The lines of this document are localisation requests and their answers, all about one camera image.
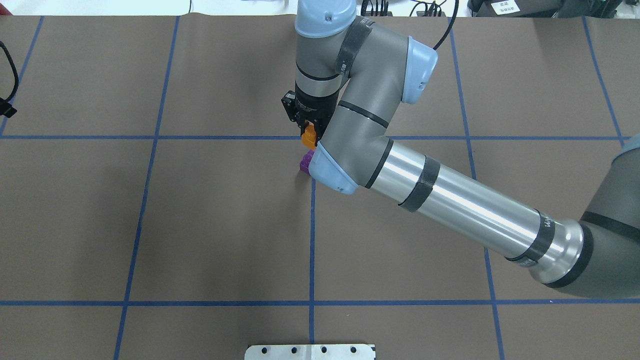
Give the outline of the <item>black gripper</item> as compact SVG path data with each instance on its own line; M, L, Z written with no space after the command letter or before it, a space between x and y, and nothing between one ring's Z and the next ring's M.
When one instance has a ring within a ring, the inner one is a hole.
M312 96L295 85L295 122L301 133L306 129L306 123L313 124L316 133L324 133L338 105L338 98L338 90L327 96Z

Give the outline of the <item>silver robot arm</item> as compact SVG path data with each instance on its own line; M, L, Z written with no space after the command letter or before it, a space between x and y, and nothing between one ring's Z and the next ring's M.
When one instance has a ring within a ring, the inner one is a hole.
M629 137L578 218L556 218L391 136L420 100L438 48L359 13L355 0L300 0L291 119L314 127L309 173L332 191L367 189L575 297L639 296L639 135Z

